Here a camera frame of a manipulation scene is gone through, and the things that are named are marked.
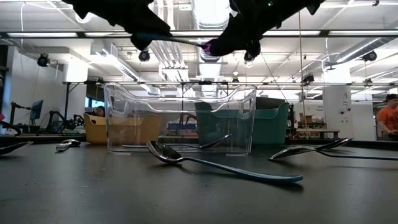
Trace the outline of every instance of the clear plastic container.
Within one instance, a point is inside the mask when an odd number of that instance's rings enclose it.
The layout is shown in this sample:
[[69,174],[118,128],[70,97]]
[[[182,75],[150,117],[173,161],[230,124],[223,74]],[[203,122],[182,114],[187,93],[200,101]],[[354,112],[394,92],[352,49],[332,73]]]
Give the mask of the clear plastic container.
[[[104,85],[111,152],[147,151],[160,141],[179,152],[251,151],[256,87],[238,86],[223,98],[135,96],[118,83]],[[195,149],[230,135],[209,149]]]

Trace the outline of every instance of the black table surface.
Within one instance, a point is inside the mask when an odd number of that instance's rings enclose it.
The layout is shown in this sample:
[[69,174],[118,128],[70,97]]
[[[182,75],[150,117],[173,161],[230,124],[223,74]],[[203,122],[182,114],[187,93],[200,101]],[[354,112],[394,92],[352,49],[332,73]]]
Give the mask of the black table surface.
[[[341,147],[345,154],[396,151]],[[56,154],[33,145],[0,157],[0,223],[397,223],[398,162],[335,159],[310,152],[269,162],[280,149],[246,156],[185,154],[269,174],[302,174],[271,185],[148,152],[82,146]]]

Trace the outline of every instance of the metal spoon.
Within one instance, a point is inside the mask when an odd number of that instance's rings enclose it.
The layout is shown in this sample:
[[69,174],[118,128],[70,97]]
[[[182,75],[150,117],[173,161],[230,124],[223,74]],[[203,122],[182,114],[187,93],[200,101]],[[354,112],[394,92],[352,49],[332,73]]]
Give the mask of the metal spoon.
[[217,169],[221,169],[227,172],[231,172],[240,177],[244,177],[247,179],[264,181],[264,182],[274,182],[274,183],[293,183],[296,181],[300,181],[303,179],[302,175],[270,175],[270,174],[260,174],[256,172],[249,172],[246,170],[241,170],[233,167],[224,166],[221,164],[217,164],[214,162],[203,161],[200,159],[182,157],[181,154],[176,152],[171,147],[166,146],[165,144],[149,141],[147,143],[147,147],[149,151],[162,162],[166,162],[169,164],[176,164],[182,161],[193,161],[198,162],[200,164],[208,165]]
[[315,152],[317,152],[319,154],[322,154],[324,156],[334,157],[334,158],[374,159],[374,160],[398,161],[398,157],[337,156],[337,155],[327,154],[324,151],[319,150],[319,147],[318,148],[312,148],[312,147],[308,147],[308,146],[298,146],[298,147],[293,147],[293,148],[290,148],[290,149],[284,149],[284,150],[278,152],[277,154],[273,155],[272,157],[270,157],[269,160],[274,160],[274,159],[278,159],[278,158],[286,157],[286,156],[292,156],[292,155],[300,154],[300,153],[303,153],[303,152],[313,152],[313,151],[315,151]]
[[21,143],[14,144],[11,146],[2,147],[2,148],[0,148],[0,156],[9,154],[10,152],[13,152],[22,147],[30,146],[31,144],[33,144],[33,142],[21,142]]
[[[219,145],[220,143],[222,143],[223,141],[225,141],[226,139],[228,139],[231,136],[232,136],[232,134],[227,134],[226,136],[222,137],[221,139],[219,139],[217,141],[213,141],[211,143],[204,144],[204,145],[201,145],[201,146],[191,146],[191,145],[188,145],[188,144],[168,144],[168,146],[183,146],[183,147],[190,147],[190,148],[194,148],[194,149],[209,149],[211,147],[215,147],[215,146]],[[142,146],[122,145],[122,147],[125,147],[125,148],[140,148]]]
[[204,144],[201,146],[190,146],[187,144],[169,144],[169,146],[183,146],[183,147],[190,147],[190,148],[194,148],[194,149],[209,149],[211,147],[215,147],[215,146],[219,145],[220,143],[227,140],[231,136],[232,136],[232,134],[227,134],[226,136],[222,137],[221,139],[219,139],[217,141],[213,141],[211,143]]
[[295,147],[289,147],[287,149],[284,149],[280,152],[275,153],[273,156],[271,156],[268,160],[273,161],[275,159],[280,159],[283,157],[287,156],[293,156],[297,154],[302,154],[306,152],[312,152],[314,150],[328,150],[328,149],[333,149],[338,146],[344,146],[345,144],[349,143],[353,139],[349,138],[343,138],[339,139],[337,141],[331,142],[329,144],[319,146],[319,147],[309,147],[309,146],[295,146]]

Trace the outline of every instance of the computer monitor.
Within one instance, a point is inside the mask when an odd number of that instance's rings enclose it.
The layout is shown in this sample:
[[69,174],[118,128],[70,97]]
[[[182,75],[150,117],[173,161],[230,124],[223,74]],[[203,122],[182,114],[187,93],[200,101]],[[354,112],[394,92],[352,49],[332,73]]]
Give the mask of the computer monitor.
[[30,120],[34,121],[36,119],[40,118],[40,114],[42,112],[43,108],[43,101],[39,100],[33,103],[32,105],[32,111],[30,112]]

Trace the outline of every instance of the orange shirt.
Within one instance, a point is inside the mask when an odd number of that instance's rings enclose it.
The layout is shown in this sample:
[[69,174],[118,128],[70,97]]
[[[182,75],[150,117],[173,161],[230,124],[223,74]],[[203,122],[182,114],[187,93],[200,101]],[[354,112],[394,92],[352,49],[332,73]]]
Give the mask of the orange shirt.
[[386,106],[377,114],[377,120],[383,121],[390,130],[398,130],[398,108]]

